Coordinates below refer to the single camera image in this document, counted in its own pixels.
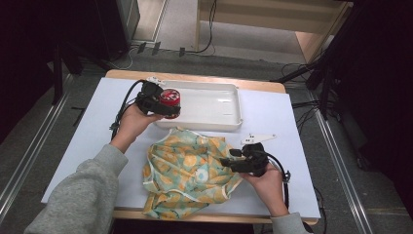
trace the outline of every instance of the person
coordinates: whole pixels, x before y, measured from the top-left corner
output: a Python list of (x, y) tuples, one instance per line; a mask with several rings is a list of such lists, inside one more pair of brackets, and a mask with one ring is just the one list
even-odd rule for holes
[[(24, 233), (108, 233), (118, 193), (118, 175), (128, 162), (124, 153), (149, 124), (162, 118), (145, 115), (136, 105), (127, 108), (115, 137), (53, 190), (47, 206)], [(308, 233), (300, 214), (290, 214), (283, 202), (279, 170), (269, 164), (261, 177), (241, 176), (252, 184), (267, 206), (274, 233)]]

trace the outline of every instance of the white clamp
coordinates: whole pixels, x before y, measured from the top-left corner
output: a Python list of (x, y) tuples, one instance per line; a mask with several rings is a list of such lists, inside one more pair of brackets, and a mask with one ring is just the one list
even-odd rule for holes
[(157, 85), (166, 85), (166, 83), (164, 81), (156, 78), (155, 76), (148, 77), (148, 78), (146, 78), (146, 80), (149, 81), (149, 82), (152, 82), (154, 84), (157, 84)]
[(241, 141), (241, 144), (254, 144), (259, 143), (264, 140), (277, 138), (276, 135), (252, 135), (250, 134), (247, 138)]

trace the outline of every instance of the red object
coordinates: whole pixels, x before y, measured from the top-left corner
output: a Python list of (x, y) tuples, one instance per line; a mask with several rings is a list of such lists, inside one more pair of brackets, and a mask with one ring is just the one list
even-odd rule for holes
[[(180, 93), (178, 90), (166, 89), (161, 93), (160, 103), (168, 106), (180, 106)], [(166, 119), (174, 119), (179, 113), (165, 116)]]

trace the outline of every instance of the hand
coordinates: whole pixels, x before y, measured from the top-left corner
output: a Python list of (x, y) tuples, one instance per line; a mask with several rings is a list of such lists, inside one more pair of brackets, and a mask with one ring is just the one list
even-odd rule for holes
[(137, 105), (132, 104), (125, 110), (119, 131), (110, 141), (110, 144), (125, 153), (137, 136), (141, 135), (149, 124), (162, 118), (164, 116), (158, 114), (145, 115)]
[(267, 206), (271, 216), (288, 215), (288, 208), (283, 202), (282, 195), (282, 173), (272, 164), (266, 167), (266, 173), (261, 177), (250, 174), (240, 174), (242, 178), (248, 181), (255, 189), (259, 198)]

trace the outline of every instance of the yellow towel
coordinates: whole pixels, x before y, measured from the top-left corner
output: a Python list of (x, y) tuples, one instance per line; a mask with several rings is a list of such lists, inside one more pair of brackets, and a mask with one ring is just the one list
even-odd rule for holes
[(180, 128), (148, 149), (143, 185), (150, 191), (143, 213), (159, 219), (179, 219), (208, 204), (230, 198), (242, 181), (220, 158), (232, 158), (223, 137), (201, 136)]

